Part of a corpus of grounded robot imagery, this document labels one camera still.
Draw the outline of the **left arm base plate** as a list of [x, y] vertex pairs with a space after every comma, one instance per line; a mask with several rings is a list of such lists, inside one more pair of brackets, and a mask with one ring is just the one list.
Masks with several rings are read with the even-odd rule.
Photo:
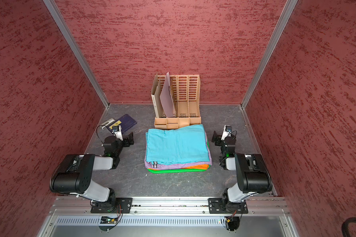
[[115, 201], [92, 202], [91, 213], [94, 214], [129, 214], [132, 207], [133, 198], [116, 198]]

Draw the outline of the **purple shorts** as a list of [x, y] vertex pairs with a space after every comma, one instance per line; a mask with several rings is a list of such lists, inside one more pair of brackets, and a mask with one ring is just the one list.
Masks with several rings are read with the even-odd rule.
[[173, 164], [173, 165], [162, 165], [157, 162], [148, 162], [148, 163], [151, 163], [155, 169], [166, 170], [166, 169], [180, 169], [180, 168], [196, 166], [196, 165], [209, 165], [210, 160], [208, 162], [195, 162], [195, 163]]

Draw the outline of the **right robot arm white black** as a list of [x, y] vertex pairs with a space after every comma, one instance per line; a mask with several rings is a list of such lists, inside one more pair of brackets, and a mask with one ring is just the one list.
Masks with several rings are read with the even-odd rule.
[[209, 198], [211, 214], [247, 214], [246, 200], [257, 194], [270, 192], [273, 183], [260, 154], [241, 154], [235, 151], [236, 135], [214, 132], [212, 142], [221, 149], [220, 166], [236, 172], [236, 184], [225, 189], [221, 198]]

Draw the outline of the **orange cloth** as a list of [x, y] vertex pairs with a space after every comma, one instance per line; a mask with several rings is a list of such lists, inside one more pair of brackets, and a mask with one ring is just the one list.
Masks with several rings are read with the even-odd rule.
[[207, 170], [209, 167], [210, 167], [210, 165], [196, 165], [196, 166], [185, 167], [185, 169]]

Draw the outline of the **green plastic basket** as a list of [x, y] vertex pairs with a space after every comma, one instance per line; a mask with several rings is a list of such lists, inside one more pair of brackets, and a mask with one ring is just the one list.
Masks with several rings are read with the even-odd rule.
[[[209, 154], [209, 159], [210, 159], [210, 166], [212, 165], [212, 157], [210, 153], [210, 146], [208, 140], [206, 140], [206, 146]], [[155, 169], [151, 163], [148, 163], [146, 159], [144, 159], [144, 164], [145, 168], [154, 174], [162, 174], [162, 173], [182, 173], [182, 172], [203, 172], [206, 170], [199, 170], [199, 169], [185, 169], [185, 168], [180, 168], [180, 169], [166, 169], [166, 170], [160, 170], [160, 169]]]

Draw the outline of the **teal shirt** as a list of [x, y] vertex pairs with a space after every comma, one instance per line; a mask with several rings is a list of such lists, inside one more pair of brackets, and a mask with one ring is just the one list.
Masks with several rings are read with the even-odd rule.
[[146, 133], [148, 163], [176, 165], [209, 162], [204, 126], [190, 125], [173, 130], [149, 129]]

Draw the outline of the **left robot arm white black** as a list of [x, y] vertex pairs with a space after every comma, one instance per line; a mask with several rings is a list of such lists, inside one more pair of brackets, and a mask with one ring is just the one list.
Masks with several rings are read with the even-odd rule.
[[125, 147], [134, 144], [134, 134], [120, 138], [119, 135], [105, 138], [102, 144], [104, 155], [66, 155], [50, 179], [50, 190], [63, 195], [77, 195], [91, 201], [91, 213], [129, 213], [131, 198], [117, 198], [112, 188], [92, 180], [93, 171], [114, 170], [120, 162]]

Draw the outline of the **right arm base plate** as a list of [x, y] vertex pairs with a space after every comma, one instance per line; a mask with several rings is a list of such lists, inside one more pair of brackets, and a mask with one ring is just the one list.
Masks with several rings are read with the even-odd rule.
[[245, 202], [229, 202], [222, 198], [208, 198], [210, 214], [248, 214], [248, 207]]

